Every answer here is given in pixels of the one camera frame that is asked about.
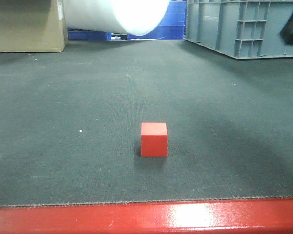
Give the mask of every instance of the red wooden block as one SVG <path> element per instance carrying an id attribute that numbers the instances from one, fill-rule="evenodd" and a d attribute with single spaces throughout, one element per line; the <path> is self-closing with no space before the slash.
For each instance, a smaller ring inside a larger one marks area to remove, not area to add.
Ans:
<path id="1" fill-rule="evenodd" d="M 166 123 L 141 124 L 141 156 L 167 157 L 168 133 Z"/>

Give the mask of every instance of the brown cardboard box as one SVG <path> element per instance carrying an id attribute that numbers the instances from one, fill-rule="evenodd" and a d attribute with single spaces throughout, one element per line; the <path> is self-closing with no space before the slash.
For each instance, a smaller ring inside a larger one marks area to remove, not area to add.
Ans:
<path id="1" fill-rule="evenodd" d="M 63 0 L 0 0 L 0 52 L 60 52 L 67 40 Z"/>

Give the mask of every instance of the gray plastic crate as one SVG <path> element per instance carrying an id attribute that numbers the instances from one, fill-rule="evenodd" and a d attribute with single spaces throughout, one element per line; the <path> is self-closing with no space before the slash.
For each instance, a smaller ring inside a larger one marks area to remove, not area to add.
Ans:
<path id="1" fill-rule="evenodd" d="M 236 59 L 293 57 L 279 35 L 293 0 L 188 0 L 186 39 Z"/>

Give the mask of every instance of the blue storage bin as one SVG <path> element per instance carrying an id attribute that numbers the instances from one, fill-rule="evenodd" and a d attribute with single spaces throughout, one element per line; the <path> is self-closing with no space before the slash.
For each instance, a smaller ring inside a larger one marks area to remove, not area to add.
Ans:
<path id="1" fill-rule="evenodd" d="M 111 40 L 111 32 L 69 30 L 69 40 Z"/>
<path id="2" fill-rule="evenodd" d="M 186 1 L 171 1 L 159 26 L 185 25 Z"/>
<path id="3" fill-rule="evenodd" d="M 152 32 L 143 36 L 128 34 L 127 40 L 132 40 L 136 38 L 157 39 L 157 40 L 183 40 L 184 31 L 185 31 L 184 25 L 158 26 Z"/>

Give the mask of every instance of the red metal frame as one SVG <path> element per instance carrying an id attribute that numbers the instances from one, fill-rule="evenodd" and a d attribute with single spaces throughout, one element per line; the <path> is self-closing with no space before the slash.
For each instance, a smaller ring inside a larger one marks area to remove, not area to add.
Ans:
<path id="1" fill-rule="evenodd" d="M 293 199 L 0 208 L 0 234 L 293 234 Z"/>

